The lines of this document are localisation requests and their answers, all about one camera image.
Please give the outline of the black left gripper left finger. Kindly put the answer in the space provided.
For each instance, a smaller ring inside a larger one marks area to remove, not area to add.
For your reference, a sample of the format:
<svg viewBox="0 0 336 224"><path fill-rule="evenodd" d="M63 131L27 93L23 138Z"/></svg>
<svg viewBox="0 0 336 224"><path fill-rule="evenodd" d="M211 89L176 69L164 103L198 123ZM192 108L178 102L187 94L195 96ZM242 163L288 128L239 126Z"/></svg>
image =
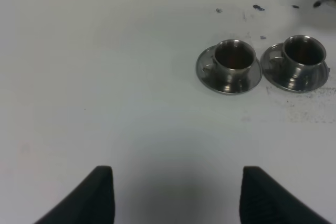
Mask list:
<svg viewBox="0 0 336 224"><path fill-rule="evenodd" d="M97 166L37 223L114 223L113 173Z"/></svg>

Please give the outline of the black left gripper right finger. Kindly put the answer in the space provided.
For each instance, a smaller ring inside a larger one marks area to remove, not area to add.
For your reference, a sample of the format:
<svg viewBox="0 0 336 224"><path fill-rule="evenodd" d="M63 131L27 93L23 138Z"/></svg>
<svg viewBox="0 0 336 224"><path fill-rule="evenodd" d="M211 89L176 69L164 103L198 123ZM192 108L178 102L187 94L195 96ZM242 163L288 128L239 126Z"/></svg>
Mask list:
<svg viewBox="0 0 336 224"><path fill-rule="evenodd" d="M328 223L258 166L243 168L241 184L241 223Z"/></svg>

